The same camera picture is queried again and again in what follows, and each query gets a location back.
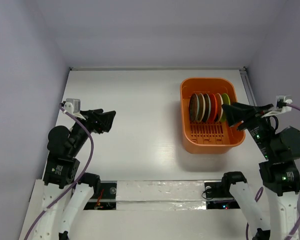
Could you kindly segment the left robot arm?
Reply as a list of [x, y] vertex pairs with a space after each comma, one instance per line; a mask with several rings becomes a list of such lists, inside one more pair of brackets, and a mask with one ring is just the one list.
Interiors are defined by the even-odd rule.
[[41, 212], [26, 232], [26, 240], [70, 240], [86, 204], [101, 191], [100, 176], [87, 172], [95, 148], [92, 134], [109, 132], [116, 111], [72, 113], [62, 104], [59, 109], [75, 123], [71, 129], [56, 126], [48, 134]]

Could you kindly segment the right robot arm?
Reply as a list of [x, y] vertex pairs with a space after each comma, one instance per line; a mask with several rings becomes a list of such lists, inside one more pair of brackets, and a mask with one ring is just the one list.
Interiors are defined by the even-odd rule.
[[270, 221], [267, 222], [242, 172], [223, 175], [220, 190], [233, 196], [245, 216], [254, 240], [297, 240], [300, 213], [297, 203], [300, 193], [300, 173], [295, 161], [300, 159], [300, 131], [289, 126], [278, 132], [270, 118], [291, 111], [292, 105], [283, 100], [276, 106], [252, 106], [234, 102], [223, 104], [222, 109], [230, 127], [248, 130], [261, 151], [259, 173], [267, 195]]

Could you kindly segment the cream floral plate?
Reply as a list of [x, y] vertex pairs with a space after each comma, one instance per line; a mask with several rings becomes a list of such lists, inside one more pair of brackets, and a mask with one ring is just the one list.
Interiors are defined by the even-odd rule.
[[197, 115], [196, 122], [200, 123], [203, 120], [203, 117], [204, 117], [204, 114], [205, 114], [206, 101], [205, 101], [204, 95], [202, 93], [199, 93], [197, 96], [198, 96], [199, 110], [198, 110], [198, 115]]
[[215, 94], [216, 97], [216, 106], [217, 106], [217, 115], [215, 117], [215, 122], [216, 123], [223, 123], [224, 122], [224, 110], [222, 105], [224, 104], [222, 95], [220, 93]]

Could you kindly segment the orange plate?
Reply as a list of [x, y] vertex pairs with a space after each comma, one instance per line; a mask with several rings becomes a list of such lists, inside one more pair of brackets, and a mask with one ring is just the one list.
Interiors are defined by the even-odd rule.
[[211, 93], [209, 97], [211, 102], [209, 121], [211, 123], [215, 123], [218, 114], [218, 102], [216, 96], [213, 93]]

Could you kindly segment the blue patterned plate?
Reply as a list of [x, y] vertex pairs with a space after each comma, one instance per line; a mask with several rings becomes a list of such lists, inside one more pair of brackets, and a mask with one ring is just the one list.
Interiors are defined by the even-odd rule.
[[206, 123], [208, 121], [210, 115], [211, 115], [212, 103], [211, 103], [211, 98], [210, 98], [210, 96], [207, 93], [205, 93], [203, 95], [203, 97], [204, 97], [204, 101], [205, 101], [205, 111], [204, 111], [204, 115], [203, 115], [202, 121], [204, 123]]
[[195, 122], [197, 120], [198, 114], [199, 114], [199, 97], [196, 93], [193, 93], [189, 100], [189, 119], [191, 122]]

